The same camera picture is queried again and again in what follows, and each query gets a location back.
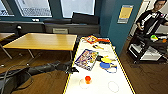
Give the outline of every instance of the table leg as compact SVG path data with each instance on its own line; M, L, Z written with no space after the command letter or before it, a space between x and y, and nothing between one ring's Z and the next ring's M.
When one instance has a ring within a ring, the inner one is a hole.
M70 55L71 55L71 61L72 61L72 51L70 51Z
M31 52L31 50L30 50L30 49L28 49L28 51L29 51L29 53L30 53L31 57L32 57L32 58L34 58L34 55L33 55L33 53Z
M12 59L12 56L3 48L3 46L0 44L2 50L9 56L10 59Z

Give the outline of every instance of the person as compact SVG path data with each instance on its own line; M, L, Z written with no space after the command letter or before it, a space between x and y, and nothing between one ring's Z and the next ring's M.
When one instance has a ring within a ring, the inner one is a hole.
M167 2L167 0L156 0L154 3L153 9L145 11L144 13L142 13L140 15L140 17L136 21L137 28L136 28L134 35L129 43L129 46L130 46L130 44L137 44L137 45L140 44L140 42L137 39L137 35L144 33L143 31L147 25L149 27L152 27L154 25L154 23L159 20L159 17L162 14L159 10L165 5L166 2ZM157 16L157 18L151 23L147 16L150 14L152 15L153 13L158 14L159 16ZM168 21L166 19L164 19L161 24L164 26L168 26Z

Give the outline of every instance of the cup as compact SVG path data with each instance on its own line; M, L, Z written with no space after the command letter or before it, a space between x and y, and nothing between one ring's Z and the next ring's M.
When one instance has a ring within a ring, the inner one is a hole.
M90 76L86 76L86 77L85 77L85 82L86 82L86 84L90 84L90 82L91 82L91 77L90 77Z
M162 42L163 42L163 43L165 43L166 41L167 41L166 39L163 39L163 41L162 41Z

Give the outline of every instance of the cable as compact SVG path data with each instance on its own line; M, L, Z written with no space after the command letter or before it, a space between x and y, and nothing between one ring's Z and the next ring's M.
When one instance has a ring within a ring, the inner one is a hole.
M28 88L28 87L34 82L34 79L33 79L33 77L31 76L31 74L28 73L27 71L26 71L26 73L27 73L27 74L30 76L30 78L31 78L31 82L30 82L30 84L27 85L27 86L25 86L25 87L23 87L23 88L18 88L18 89L14 90L14 91L22 90L22 89L26 89L26 88Z
M2 89L1 89L1 94L3 94L3 92L4 92L5 82L6 82L6 78L7 78L8 72L10 71L10 69L12 69L12 68L14 68L16 66L26 66L27 67L27 65L14 65L14 66L9 67L9 69L6 71L6 73L4 75L4 81L3 81L3 85L2 85Z
M36 67L34 67L34 69L38 70L38 71L41 72L41 73L46 73L46 74L48 74L48 75L50 75L50 76L52 77L52 75L51 75L50 73L47 73L47 72L42 71L42 70L39 70L39 69L37 69Z
M113 83L117 86L118 89L117 89L116 91L110 89L109 84L110 84L111 82L113 82ZM108 88L109 88L112 92L114 92L114 93L117 93L117 92L119 91L119 86L118 86L118 84L117 84L116 82L114 82L114 81L108 82Z

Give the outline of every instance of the floor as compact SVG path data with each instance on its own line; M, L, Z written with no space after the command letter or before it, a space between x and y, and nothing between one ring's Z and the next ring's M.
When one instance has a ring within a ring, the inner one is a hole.
M128 37L119 59L131 81L136 94L167 94L168 92L168 64L143 62L134 64L126 49Z
M11 54L13 59L9 57L0 49L0 64L4 64L4 67L0 67L0 72L5 72L11 66L19 65L13 67L11 70L25 68L27 63L31 67L45 65L47 63L53 63L59 60L62 63L68 62L70 60L69 51L45 51L45 50L32 50L35 58L32 59L28 50L21 49L7 49ZM52 71L48 73L41 73L35 76L32 76L33 83L31 79L25 82L21 87L24 88L30 85L29 87L17 91L13 91L12 94L63 94L63 90L68 78L68 74L63 71Z

